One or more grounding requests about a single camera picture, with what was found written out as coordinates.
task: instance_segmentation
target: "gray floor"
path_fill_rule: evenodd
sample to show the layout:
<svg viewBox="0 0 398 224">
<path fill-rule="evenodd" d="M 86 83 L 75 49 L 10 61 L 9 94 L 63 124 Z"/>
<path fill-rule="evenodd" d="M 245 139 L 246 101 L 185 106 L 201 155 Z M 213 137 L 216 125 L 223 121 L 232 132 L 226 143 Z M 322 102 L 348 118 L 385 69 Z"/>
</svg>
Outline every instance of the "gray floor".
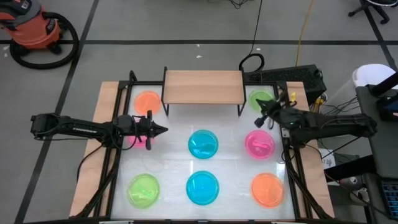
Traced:
<svg viewBox="0 0 398 224">
<path fill-rule="evenodd" d="M 69 18 L 83 33 L 93 0 L 43 0 L 44 8 Z M 264 0 L 258 40 L 298 40 L 310 0 Z M 240 10 L 225 0 L 99 0 L 88 40 L 250 40 L 259 1 L 248 1 Z M 304 40 L 377 40 L 364 12 L 347 13 L 357 0 L 316 0 Z M 375 21 L 380 17 L 371 9 Z M 391 21 L 377 25 L 385 40 L 398 40 L 398 16 L 387 9 Z M 0 30 L 0 40 L 9 39 Z M 38 158 L 41 142 L 29 133 L 30 116 L 53 112 L 70 65 L 48 71 L 23 68 L 0 45 L 0 216 L 14 223 Z M 84 46 L 62 114 L 91 119 L 102 81 L 123 80 L 134 70 L 139 80 L 160 80 L 163 66 L 170 69 L 237 69 L 250 51 L 241 44 L 91 45 Z M 296 45 L 256 45 L 266 58 L 265 69 L 291 67 Z M 389 45 L 394 58 L 398 46 Z M 28 60 L 53 60 L 45 52 Z M 327 93 L 332 95 L 367 63 L 388 65 L 379 45 L 303 45 L 300 64 L 316 64 L 323 70 Z M 246 70 L 256 67 L 248 62 Z M 67 218 L 75 189 L 77 165 L 85 142 L 53 142 L 39 177 L 25 222 Z"/>
</svg>

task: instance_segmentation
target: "orange bowl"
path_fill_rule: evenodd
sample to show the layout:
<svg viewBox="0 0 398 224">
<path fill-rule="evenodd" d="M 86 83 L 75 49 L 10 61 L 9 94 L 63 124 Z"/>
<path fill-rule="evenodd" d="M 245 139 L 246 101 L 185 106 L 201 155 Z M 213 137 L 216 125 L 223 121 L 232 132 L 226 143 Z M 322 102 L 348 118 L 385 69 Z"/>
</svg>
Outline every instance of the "orange bowl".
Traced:
<svg viewBox="0 0 398 224">
<path fill-rule="evenodd" d="M 283 201 L 284 187 L 278 177 L 263 173 L 253 179 L 251 193 L 259 205 L 266 208 L 275 208 Z"/>
<path fill-rule="evenodd" d="M 143 91 L 134 99 L 134 109 L 141 115 L 147 115 L 149 110 L 156 114 L 160 109 L 160 98 L 154 91 Z"/>
</svg>

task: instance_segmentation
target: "blue bowl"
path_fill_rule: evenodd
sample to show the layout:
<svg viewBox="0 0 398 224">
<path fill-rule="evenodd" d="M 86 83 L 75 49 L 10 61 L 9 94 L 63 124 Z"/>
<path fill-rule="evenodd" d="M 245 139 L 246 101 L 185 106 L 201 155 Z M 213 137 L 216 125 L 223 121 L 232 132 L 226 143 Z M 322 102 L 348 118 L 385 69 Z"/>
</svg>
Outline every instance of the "blue bowl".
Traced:
<svg viewBox="0 0 398 224">
<path fill-rule="evenodd" d="M 188 198 L 197 205 L 208 205 L 214 202 L 219 191 L 217 178 L 208 171 L 198 171 L 188 179 Z"/>
<path fill-rule="evenodd" d="M 208 130 L 195 131 L 188 141 L 189 151 L 198 159 L 208 159 L 216 154 L 218 140 L 215 134 Z"/>
</svg>

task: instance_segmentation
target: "pink bowl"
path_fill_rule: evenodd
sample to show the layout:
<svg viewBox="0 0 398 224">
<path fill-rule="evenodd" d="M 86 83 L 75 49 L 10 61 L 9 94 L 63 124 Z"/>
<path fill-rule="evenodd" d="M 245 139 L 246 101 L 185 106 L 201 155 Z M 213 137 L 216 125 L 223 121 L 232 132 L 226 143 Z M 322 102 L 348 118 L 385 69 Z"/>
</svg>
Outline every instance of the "pink bowl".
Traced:
<svg viewBox="0 0 398 224">
<path fill-rule="evenodd" d="M 129 143 L 132 144 L 135 140 L 135 136 L 129 136 Z M 135 143 L 135 145 L 133 147 L 145 147 L 145 142 L 147 141 L 147 136 L 141 136 L 141 140 L 142 142 L 139 142 L 138 138 L 137 141 Z"/>
<path fill-rule="evenodd" d="M 255 130 L 250 132 L 244 140 L 247 152 L 256 159 L 267 159 L 275 151 L 275 142 L 271 135 L 265 131 Z"/>
</svg>

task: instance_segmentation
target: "chair leg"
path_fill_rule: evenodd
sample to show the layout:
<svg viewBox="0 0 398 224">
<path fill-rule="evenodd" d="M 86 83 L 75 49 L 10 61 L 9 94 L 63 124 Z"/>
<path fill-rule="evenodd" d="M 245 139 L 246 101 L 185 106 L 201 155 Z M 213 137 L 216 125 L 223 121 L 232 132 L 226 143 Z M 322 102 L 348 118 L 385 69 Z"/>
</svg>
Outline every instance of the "chair leg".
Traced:
<svg viewBox="0 0 398 224">
<path fill-rule="evenodd" d="M 383 18 L 382 21 L 380 21 L 381 24 L 386 24 L 388 21 L 390 21 L 390 17 L 388 17 L 387 13 L 384 11 L 384 9 L 381 6 L 375 6 L 372 5 L 374 10 L 377 11 L 377 13 L 380 14 L 380 16 Z"/>
<path fill-rule="evenodd" d="M 363 11 L 364 9 L 368 8 L 371 4 L 369 2 L 364 2 L 362 6 L 355 9 L 354 11 L 348 13 L 348 16 L 353 17 L 357 12 Z"/>
</svg>

